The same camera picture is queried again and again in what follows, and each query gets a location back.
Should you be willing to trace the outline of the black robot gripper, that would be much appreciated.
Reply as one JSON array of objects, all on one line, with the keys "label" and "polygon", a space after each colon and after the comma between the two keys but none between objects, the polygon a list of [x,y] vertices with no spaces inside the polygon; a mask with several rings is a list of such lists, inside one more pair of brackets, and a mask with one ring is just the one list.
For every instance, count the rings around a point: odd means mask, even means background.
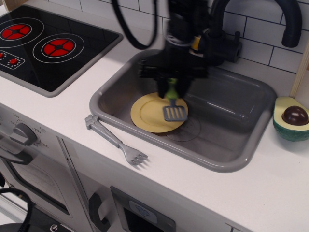
[{"label": "black robot gripper", "polygon": [[157,93],[164,98],[169,89],[166,78],[178,78],[177,93],[183,98],[190,88],[193,78],[206,78],[207,62],[199,56],[190,53],[193,40],[180,41],[176,38],[166,38],[163,50],[143,58],[139,63],[141,78],[157,78]]}]

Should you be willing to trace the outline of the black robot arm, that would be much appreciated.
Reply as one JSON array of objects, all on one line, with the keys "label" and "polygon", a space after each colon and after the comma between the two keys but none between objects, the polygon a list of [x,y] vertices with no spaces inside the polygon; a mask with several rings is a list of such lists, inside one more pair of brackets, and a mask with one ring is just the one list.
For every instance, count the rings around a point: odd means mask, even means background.
[{"label": "black robot arm", "polygon": [[139,76],[154,79],[161,98],[169,89],[168,79],[175,78],[176,92],[182,98],[194,78],[207,75],[207,62],[190,50],[195,37],[208,25],[208,6],[205,0],[170,0],[168,7],[165,46],[140,62]]}]

